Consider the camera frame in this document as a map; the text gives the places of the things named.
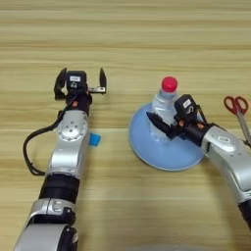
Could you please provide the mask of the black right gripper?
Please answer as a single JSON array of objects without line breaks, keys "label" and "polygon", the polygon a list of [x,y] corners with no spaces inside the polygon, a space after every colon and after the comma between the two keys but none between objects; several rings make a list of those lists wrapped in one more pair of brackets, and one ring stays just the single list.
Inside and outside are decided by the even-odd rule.
[{"label": "black right gripper", "polygon": [[148,119],[154,127],[160,130],[169,139],[180,137],[182,139],[190,140],[197,146],[202,144],[203,138],[213,124],[208,124],[197,119],[192,121],[182,120],[175,116],[175,125],[167,125],[162,118],[155,113],[147,112]]}]

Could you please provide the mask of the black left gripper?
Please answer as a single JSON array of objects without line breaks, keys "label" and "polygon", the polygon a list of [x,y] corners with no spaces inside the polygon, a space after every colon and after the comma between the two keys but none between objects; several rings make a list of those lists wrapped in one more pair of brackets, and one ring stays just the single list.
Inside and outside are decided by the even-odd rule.
[{"label": "black left gripper", "polygon": [[62,91],[66,82],[67,69],[63,68],[58,74],[55,85],[54,94],[56,100],[64,100],[66,98],[67,106],[64,112],[71,110],[83,111],[86,115],[89,115],[89,108],[92,104],[93,94],[106,94],[107,78],[103,68],[100,68],[99,84],[96,87],[84,87],[84,88],[70,88],[68,94]]}]

